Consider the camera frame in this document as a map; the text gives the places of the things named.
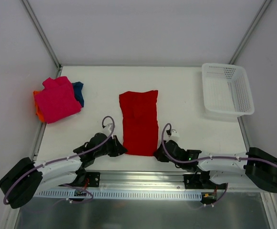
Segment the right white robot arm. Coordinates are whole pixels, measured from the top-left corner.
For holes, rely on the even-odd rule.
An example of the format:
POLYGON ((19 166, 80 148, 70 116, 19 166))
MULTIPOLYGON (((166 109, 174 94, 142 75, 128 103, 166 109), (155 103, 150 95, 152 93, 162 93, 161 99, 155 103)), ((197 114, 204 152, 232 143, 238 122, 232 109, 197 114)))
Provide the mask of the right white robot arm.
POLYGON ((251 147, 248 152, 231 155, 185 150, 173 141, 163 141, 154 152, 159 162, 172 162, 177 168, 199 174, 203 188, 214 185, 254 184, 257 188, 277 193, 277 158, 251 147))

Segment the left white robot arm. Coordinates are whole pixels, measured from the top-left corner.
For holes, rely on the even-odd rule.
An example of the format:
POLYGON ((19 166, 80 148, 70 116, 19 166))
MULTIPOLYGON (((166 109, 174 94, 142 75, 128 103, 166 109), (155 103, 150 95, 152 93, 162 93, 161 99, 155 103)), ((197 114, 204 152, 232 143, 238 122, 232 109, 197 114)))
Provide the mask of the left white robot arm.
POLYGON ((86 168, 101 156, 117 157, 127 149, 116 135, 96 133, 88 142, 73 150, 70 156, 52 161, 21 159, 1 180, 3 203, 12 209, 26 205, 34 195, 64 184, 83 187, 92 182, 86 168))

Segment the red t shirt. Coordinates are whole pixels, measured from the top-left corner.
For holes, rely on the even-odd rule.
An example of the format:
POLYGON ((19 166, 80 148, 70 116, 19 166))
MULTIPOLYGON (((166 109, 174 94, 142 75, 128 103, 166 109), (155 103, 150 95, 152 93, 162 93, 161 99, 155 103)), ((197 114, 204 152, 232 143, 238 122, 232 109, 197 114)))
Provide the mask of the red t shirt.
POLYGON ((153 156, 158 145, 158 91, 131 92, 119 95, 123 115, 123 146, 127 154, 153 156))

